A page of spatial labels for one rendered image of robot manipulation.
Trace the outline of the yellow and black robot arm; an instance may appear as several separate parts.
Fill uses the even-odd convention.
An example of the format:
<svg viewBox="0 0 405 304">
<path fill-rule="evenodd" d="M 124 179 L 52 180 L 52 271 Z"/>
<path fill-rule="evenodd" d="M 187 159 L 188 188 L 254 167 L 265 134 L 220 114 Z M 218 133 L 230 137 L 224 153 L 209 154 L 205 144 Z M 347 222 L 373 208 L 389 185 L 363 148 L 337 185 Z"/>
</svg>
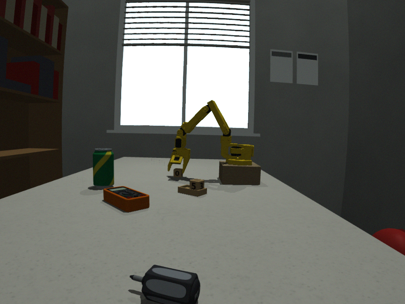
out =
<svg viewBox="0 0 405 304">
<path fill-rule="evenodd" d="M 186 135 L 190 133 L 210 112 L 213 113 L 219 127 L 223 132 L 221 136 L 221 156 L 232 165 L 252 165 L 251 154 L 253 146 L 246 144 L 231 143 L 231 130 L 219 110 L 215 101 L 207 102 L 188 122 L 184 122 L 177 131 L 174 148 L 183 149 L 186 146 Z M 228 147 L 231 155 L 228 154 Z M 238 157 L 239 156 L 239 157 Z"/>
</svg>

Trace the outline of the green drink can with yellow stripe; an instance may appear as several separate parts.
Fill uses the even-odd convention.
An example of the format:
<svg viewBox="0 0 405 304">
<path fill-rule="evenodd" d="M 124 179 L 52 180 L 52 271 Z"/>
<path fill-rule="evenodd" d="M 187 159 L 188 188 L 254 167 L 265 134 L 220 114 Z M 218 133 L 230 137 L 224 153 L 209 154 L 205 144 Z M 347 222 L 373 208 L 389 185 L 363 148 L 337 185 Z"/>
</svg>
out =
<svg viewBox="0 0 405 304">
<path fill-rule="evenodd" d="M 114 185 L 114 153 L 110 148 L 97 148 L 93 153 L 93 183 L 96 188 Z"/>
</svg>

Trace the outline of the orange digital multimeter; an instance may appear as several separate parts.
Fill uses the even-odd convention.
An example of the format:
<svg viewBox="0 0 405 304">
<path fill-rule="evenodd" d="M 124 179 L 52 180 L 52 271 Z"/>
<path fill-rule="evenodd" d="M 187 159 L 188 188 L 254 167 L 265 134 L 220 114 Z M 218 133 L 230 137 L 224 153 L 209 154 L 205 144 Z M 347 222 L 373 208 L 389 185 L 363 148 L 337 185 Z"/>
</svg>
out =
<svg viewBox="0 0 405 304">
<path fill-rule="evenodd" d="M 125 212 L 146 209 L 150 206 L 149 195 L 125 186 L 105 188 L 104 201 Z"/>
</svg>

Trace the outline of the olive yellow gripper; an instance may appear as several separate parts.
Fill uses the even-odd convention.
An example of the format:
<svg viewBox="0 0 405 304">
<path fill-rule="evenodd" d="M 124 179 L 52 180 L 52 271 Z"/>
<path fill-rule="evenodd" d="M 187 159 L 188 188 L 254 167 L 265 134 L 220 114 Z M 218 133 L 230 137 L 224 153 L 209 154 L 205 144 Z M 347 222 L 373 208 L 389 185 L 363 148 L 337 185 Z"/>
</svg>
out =
<svg viewBox="0 0 405 304">
<path fill-rule="evenodd" d="M 170 168 L 172 164 L 181 164 L 182 159 L 184 158 L 184 163 L 183 163 L 183 169 L 182 169 L 182 174 L 184 173 L 186 166 L 189 162 L 190 159 L 190 149 L 183 148 L 183 149 L 173 149 L 173 152 L 171 154 L 171 159 L 168 163 L 168 171 L 170 171 Z"/>
</svg>

